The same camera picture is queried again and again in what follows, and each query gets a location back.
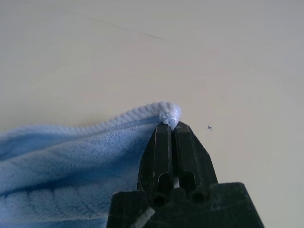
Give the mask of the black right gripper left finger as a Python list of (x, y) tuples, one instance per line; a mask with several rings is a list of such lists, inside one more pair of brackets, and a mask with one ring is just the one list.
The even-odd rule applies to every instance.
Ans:
[(146, 193), (153, 205), (167, 203), (173, 189), (171, 128), (158, 124), (140, 160), (137, 189)]

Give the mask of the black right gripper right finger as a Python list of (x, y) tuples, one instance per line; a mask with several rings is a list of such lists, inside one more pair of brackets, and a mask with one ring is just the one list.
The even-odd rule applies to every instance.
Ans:
[(192, 202), (205, 202), (218, 180), (211, 157), (191, 128), (179, 122), (173, 132), (179, 187)]

